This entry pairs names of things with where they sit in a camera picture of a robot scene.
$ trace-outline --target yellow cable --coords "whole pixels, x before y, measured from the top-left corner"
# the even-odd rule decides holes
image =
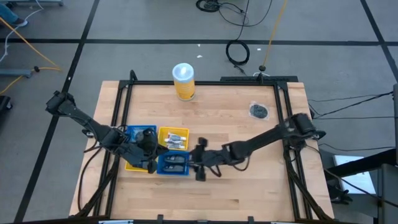
[[[56,70],[56,71],[60,71],[59,68],[51,68],[51,67],[41,67],[39,68],[39,70]],[[16,82],[18,82],[21,78],[23,77],[23,75],[20,75],[18,78],[16,78],[14,81],[12,81],[10,84],[8,84],[8,86],[3,89],[2,91],[0,91],[0,95],[2,95],[3,93],[5,93],[13,84],[15,84]]]
[[[25,40],[25,38],[22,36],[22,35],[20,35],[19,33],[18,33],[18,31],[16,31],[14,28],[12,28],[11,26],[10,26],[10,24],[8,24],[2,17],[0,17],[0,21],[2,22],[2,23],[4,23],[4,25],[6,25],[8,28],[10,28],[12,31],[14,31],[29,47],[31,47],[31,49],[32,50],[34,50],[36,53],[38,53],[42,58],[44,58],[46,61],[48,61],[48,62],[50,62],[52,65],[54,65],[55,67],[57,67],[57,68],[59,68],[59,66],[56,64],[56,63],[54,63],[54,62],[52,62],[50,59],[48,59],[46,56],[44,56],[42,53],[40,53],[38,50],[36,50],[36,48],[34,48],[33,46],[32,46],[32,44],[30,44],[27,40]]]
[[[285,11],[286,3],[287,3],[287,0],[284,0],[284,5],[282,6],[282,9],[280,9],[280,12],[279,12],[279,15],[278,15],[278,19],[275,22],[274,29],[272,30],[272,33],[271,33],[271,38],[269,39],[266,57],[264,59],[264,63],[262,64],[262,66],[266,66],[268,55],[269,55],[269,49],[271,48],[271,42],[272,42],[272,40],[274,38],[274,35],[276,33],[276,30],[278,28],[278,25],[279,25],[279,22],[280,22],[280,18],[282,17],[282,14]]]

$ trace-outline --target white lid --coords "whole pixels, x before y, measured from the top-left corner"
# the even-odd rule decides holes
[[[188,63],[180,63],[174,66],[173,77],[182,83],[189,82],[193,78],[193,67]]]

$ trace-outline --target gray floor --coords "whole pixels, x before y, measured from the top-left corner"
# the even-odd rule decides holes
[[[234,0],[244,7],[245,1]],[[398,16],[394,0],[367,0],[374,18],[387,41],[398,41]],[[45,11],[30,18],[21,34],[36,39],[79,39],[93,0],[65,0],[64,7],[44,4]],[[242,39],[269,39],[282,5],[274,0],[269,16],[256,27],[245,28]],[[252,0],[248,17],[258,21],[268,1]],[[14,11],[21,17],[33,9],[21,5]],[[223,13],[239,22],[235,14]],[[0,30],[5,37],[7,29]],[[218,13],[196,9],[195,0],[101,0],[89,39],[234,39],[239,27],[225,22]],[[277,40],[357,40],[377,41],[359,0],[289,1],[280,22]],[[39,154],[51,116],[44,111],[53,91],[60,90],[71,65],[77,44],[34,44],[42,53],[63,68],[62,73],[43,71],[23,79],[6,94],[14,108],[0,129],[0,223],[12,222]],[[264,59],[266,45],[250,45],[251,58],[243,67],[247,74],[257,72]],[[398,47],[389,47],[398,60]],[[48,63],[26,44],[11,44],[9,55],[0,68],[32,68]],[[70,93],[77,105],[93,114],[103,80],[120,80],[134,69],[140,80],[170,80],[171,69],[188,62],[195,69],[197,80],[219,80],[221,76],[242,76],[228,62],[224,44],[86,44],[75,71]],[[241,49],[231,48],[232,56],[242,57]],[[296,75],[304,82],[312,99],[326,99],[385,93],[396,83],[380,46],[297,46],[274,45],[267,63],[273,76]],[[3,89],[12,78],[0,78]],[[312,103],[324,113],[354,101]],[[344,110],[330,117],[392,116],[390,96]],[[394,145],[393,120],[322,120],[317,127],[328,134],[322,142],[344,149]],[[58,122],[49,153],[30,201],[25,221],[63,218],[68,215],[78,172],[81,149],[86,139],[81,128],[67,120]],[[336,152],[368,156],[377,153]],[[336,217],[351,222],[371,223],[371,218],[334,207]]]

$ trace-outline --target wooden tabletop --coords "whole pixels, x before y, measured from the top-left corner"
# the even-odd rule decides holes
[[[99,123],[110,124],[117,87],[118,82],[103,82],[94,115]],[[289,83],[289,95],[293,114],[309,114],[303,83]],[[249,116],[251,101],[267,106],[267,121]],[[194,149],[199,137],[208,139],[207,149],[221,149],[224,143],[247,140],[278,123],[274,91],[268,86],[196,86],[195,98],[185,102],[177,98],[172,85],[134,85],[127,119],[128,125],[188,128],[189,150]],[[90,139],[87,147],[92,144],[93,140]],[[308,141],[308,144],[317,147],[315,141]],[[84,155],[82,167],[92,153]],[[311,149],[303,149],[301,155],[309,192],[326,214],[333,217],[319,154]],[[104,150],[86,170],[82,205],[98,186],[103,156]],[[206,182],[195,181],[192,170],[188,177],[126,171],[125,162],[121,159],[111,218],[153,220],[158,214],[163,214],[167,220],[243,221],[248,216],[253,216],[256,221],[294,220],[282,157],[282,141],[256,150],[246,171],[239,172],[232,167],[221,166],[222,177],[207,172]],[[70,214],[78,211],[77,186]],[[102,213],[107,196],[106,190]],[[301,216],[304,217],[300,194],[298,200]]]

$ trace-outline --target black metal frame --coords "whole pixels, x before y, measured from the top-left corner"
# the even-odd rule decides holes
[[[219,82],[199,81],[199,82],[195,82],[195,84],[196,85],[217,85],[217,86],[224,86],[224,85],[228,85],[228,86],[271,86],[274,89],[275,102],[277,105],[277,113],[278,113],[279,123],[283,123],[284,115],[283,115],[283,110],[282,110],[282,104],[280,102],[280,90],[284,94],[284,100],[285,100],[285,105],[286,105],[286,109],[287,109],[287,116],[292,116],[292,107],[290,104],[290,97],[289,97],[289,91],[287,88],[287,82],[297,82],[297,81],[298,81],[297,77],[263,77],[260,75],[257,78],[256,77],[222,77]],[[122,121],[121,121],[122,126],[126,125],[126,122],[127,122],[127,116],[128,116],[128,112],[129,112],[129,104],[131,101],[131,93],[132,93],[133,85],[173,85],[173,84],[174,84],[173,81],[140,81],[137,79],[134,72],[132,71],[130,74],[130,80],[120,80],[119,81],[118,93],[116,94],[116,102],[115,102],[115,107],[114,107],[114,111],[113,111],[111,125],[112,126],[116,125],[116,119],[118,117],[122,93],[126,87],[127,87],[127,95],[126,95],[126,99],[124,102],[124,109],[123,109],[123,115],[122,115]],[[289,152],[290,149],[287,146],[287,143],[285,141],[283,141],[283,147],[284,147],[284,151]],[[306,186],[300,153],[295,152],[295,157],[296,157],[296,166],[297,166],[298,176],[300,177],[303,185]],[[106,173],[107,173],[108,167],[109,167],[109,160],[110,160],[110,153],[106,152],[102,170],[101,170],[101,176],[100,176],[99,183],[102,183],[104,177],[106,176]],[[117,164],[119,164],[119,158],[115,157],[114,162],[117,162]],[[118,178],[117,174],[118,173],[116,173],[115,177],[111,181],[111,184],[109,187],[109,193],[108,193],[108,199],[106,202],[106,211],[105,211],[106,217],[111,216],[114,191],[116,190],[116,180]],[[297,200],[295,184],[289,176],[288,176],[288,178],[289,178],[289,190],[290,190],[290,198],[292,200],[292,210],[293,210],[294,218],[296,221],[303,220],[300,217],[299,203]],[[311,211],[310,206],[305,198],[303,198],[303,204],[304,204],[304,209],[305,209],[305,214],[306,214],[305,220],[312,220],[312,211]],[[101,199],[99,199],[97,204],[95,205],[93,216],[98,216],[100,214],[100,206],[101,206]],[[134,222],[140,222],[140,223],[153,223],[154,221],[155,220],[134,220]],[[195,222],[196,223],[197,221],[179,221],[179,222],[182,222],[182,223]],[[247,223],[247,222],[222,222],[222,223]]]

